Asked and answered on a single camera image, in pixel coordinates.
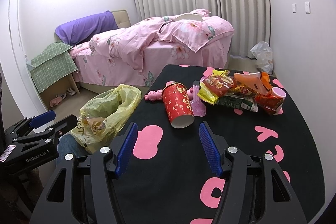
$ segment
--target green checkered cloth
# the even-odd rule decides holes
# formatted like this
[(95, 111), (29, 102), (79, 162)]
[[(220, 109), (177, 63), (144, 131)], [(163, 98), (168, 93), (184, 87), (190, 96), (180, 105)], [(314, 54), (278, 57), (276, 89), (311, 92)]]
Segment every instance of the green checkered cloth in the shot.
[(30, 74), (39, 93), (62, 77), (78, 70), (68, 53), (71, 48), (63, 42), (55, 42), (31, 60), (33, 69)]

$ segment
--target purple cloth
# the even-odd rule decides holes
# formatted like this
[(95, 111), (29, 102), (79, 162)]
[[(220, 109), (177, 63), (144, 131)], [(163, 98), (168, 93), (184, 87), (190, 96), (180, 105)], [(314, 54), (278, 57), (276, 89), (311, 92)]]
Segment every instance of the purple cloth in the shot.
[(65, 44), (75, 46), (90, 40), (95, 34), (117, 29), (113, 14), (106, 11), (61, 24), (55, 33)]

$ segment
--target black tablecloth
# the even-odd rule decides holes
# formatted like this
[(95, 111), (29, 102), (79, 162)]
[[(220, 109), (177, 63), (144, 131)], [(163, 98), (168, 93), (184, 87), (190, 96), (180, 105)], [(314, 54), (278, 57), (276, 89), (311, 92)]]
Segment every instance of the black tablecloth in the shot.
[[(167, 65), (150, 90), (163, 89), (168, 81), (181, 82), (190, 88), (205, 70), (204, 67)], [(163, 136), (153, 158), (141, 160), (132, 155), (127, 172), (115, 181), (126, 224), (189, 224), (197, 218), (214, 217), (216, 209), (207, 207), (200, 199), (204, 183), (215, 177), (199, 140), (202, 121), (207, 121), (212, 131), (222, 135), (229, 145), (248, 155), (261, 157), (267, 150), (275, 155), (275, 146), (279, 145), (284, 153), (279, 164), (290, 175), (290, 183), (307, 221), (322, 207), (325, 188), (320, 157), (307, 125), (289, 95), (281, 115), (269, 116), (262, 109), (257, 113), (244, 111), (238, 115), (233, 108), (207, 104), (206, 116), (195, 117), (194, 123), (183, 129), (170, 125), (162, 101), (142, 100), (121, 134), (130, 122), (135, 122), (139, 131), (148, 125), (158, 125), (163, 129)], [(278, 138), (258, 141), (260, 132), (255, 130), (256, 126), (274, 130)], [(219, 190), (214, 190), (212, 196), (219, 197), (220, 194)]]

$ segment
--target pink bottle cap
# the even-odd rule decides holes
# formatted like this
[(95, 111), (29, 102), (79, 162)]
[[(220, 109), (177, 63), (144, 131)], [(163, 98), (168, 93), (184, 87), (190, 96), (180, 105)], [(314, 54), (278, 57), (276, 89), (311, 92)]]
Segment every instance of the pink bottle cap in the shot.
[(275, 96), (284, 98), (284, 99), (287, 96), (287, 94), (286, 94), (286, 92), (284, 90), (282, 90), (280, 88), (277, 88), (277, 87), (272, 88), (272, 94), (275, 95)]

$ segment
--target silver screw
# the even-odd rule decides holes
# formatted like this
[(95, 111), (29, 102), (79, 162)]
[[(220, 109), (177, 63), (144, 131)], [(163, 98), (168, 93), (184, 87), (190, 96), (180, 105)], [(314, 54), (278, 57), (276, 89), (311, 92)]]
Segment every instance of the silver screw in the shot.
[(65, 160), (72, 160), (73, 157), (74, 157), (73, 154), (66, 154), (64, 158)]
[(266, 160), (272, 160), (273, 159), (273, 156), (271, 154), (265, 154), (265, 159)]
[(100, 149), (100, 152), (101, 153), (108, 153), (110, 151), (110, 148), (109, 147), (107, 147), (107, 146), (104, 146), (104, 147), (102, 147), (101, 149)]
[(230, 147), (228, 148), (228, 150), (229, 150), (230, 153), (233, 153), (233, 154), (238, 152), (238, 149), (235, 148), (234, 146), (230, 146)]

